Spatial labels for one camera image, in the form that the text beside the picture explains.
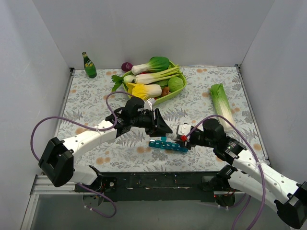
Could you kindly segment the teal weekly pill organizer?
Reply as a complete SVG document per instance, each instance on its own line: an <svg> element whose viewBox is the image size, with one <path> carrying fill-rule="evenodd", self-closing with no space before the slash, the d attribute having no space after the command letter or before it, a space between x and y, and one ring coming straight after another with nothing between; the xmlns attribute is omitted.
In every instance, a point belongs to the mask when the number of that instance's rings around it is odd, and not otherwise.
<svg viewBox="0 0 307 230"><path fill-rule="evenodd" d="M155 140L151 139L149 141L149 147L163 149L163 150L173 150L179 152L188 152L187 148L181 147L175 142L167 141L166 137L161 137L161 139Z"/></svg>

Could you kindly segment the white pill bottle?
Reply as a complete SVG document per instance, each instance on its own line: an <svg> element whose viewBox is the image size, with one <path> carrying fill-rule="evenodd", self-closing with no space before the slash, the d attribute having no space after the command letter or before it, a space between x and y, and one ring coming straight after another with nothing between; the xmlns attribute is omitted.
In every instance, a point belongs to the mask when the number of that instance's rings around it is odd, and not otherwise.
<svg viewBox="0 0 307 230"><path fill-rule="evenodd" d="M178 141L178 137L177 134L173 134L173 133L166 133L165 135L167 138L173 140L173 141Z"/></svg>

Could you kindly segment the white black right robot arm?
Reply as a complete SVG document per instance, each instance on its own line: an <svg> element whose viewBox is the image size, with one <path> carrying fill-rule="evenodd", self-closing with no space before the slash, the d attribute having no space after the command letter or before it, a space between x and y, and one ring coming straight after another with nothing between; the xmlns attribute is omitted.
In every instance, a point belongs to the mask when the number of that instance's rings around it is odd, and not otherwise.
<svg viewBox="0 0 307 230"><path fill-rule="evenodd" d="M177 135L188 146L213 149L227 162L217 175L218 187L242 191L273 209L288 226L300 229L307 219L307 183L298 183L260 162L239 141L229 137L216 119L207 119L199 130L183 124Z"/></svg>

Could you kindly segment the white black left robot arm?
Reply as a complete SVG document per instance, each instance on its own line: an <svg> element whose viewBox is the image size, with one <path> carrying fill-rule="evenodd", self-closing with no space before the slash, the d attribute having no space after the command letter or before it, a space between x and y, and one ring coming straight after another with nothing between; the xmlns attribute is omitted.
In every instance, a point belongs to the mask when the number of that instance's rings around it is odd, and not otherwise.
<svg viewBox="0 0 307 230"><path fill-rule="evenodd" d="M173 134L159 109L153 110L148 102L131 97L124 107L115 110L114 115L106 117L92 130L64 140L52 138L38 165L55 187L75 182L96 192L102 186L101 173L94 166L76 166L76 160L102 143L129 132L132 127L143 128L150 137L170 137Z"/></svg>

